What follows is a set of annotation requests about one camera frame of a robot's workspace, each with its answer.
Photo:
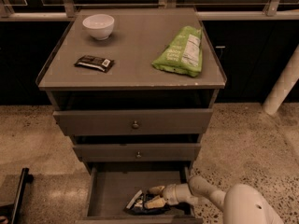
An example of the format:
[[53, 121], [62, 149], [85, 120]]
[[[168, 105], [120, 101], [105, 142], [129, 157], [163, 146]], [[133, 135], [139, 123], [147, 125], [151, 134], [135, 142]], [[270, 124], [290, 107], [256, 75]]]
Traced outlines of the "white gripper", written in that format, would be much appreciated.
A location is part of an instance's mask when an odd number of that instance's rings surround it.
[[153, 199], [145, 202], [144, 206], [147, 209], [162, 208], [166, 204], [177, 205], [179, 203], [187, 203], [189, 205], [197, 205], [198, 198], [192, 195], [189, 186], [185, 184], [171, 184], [166, 187], [156, 186], [151, 187], [148, 190], [149, 194], [161, 195], [163, 197], [156, 196]]

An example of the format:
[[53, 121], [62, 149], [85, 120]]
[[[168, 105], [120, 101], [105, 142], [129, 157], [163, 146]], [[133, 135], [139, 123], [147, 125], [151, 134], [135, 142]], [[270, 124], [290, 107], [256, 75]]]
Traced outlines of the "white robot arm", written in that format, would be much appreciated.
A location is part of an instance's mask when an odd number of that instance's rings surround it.
[[298, 122], [278, 97], [216, 104], [188, 181], [153, 188], [156, 205], [207, 199], [221, 224], [299, 224]]

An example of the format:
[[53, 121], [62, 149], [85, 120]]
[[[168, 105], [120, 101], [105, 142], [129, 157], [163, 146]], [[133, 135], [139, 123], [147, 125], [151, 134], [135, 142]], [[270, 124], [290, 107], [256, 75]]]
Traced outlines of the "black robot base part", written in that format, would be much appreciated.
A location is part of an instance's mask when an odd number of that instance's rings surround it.
[[14, 200], [12, 202], [0, 202], [0, 224], [17, 224], [26, 184], [32, 183], [33, 180], [34, 177], [29, 173], [29, 169], [23, 168]]

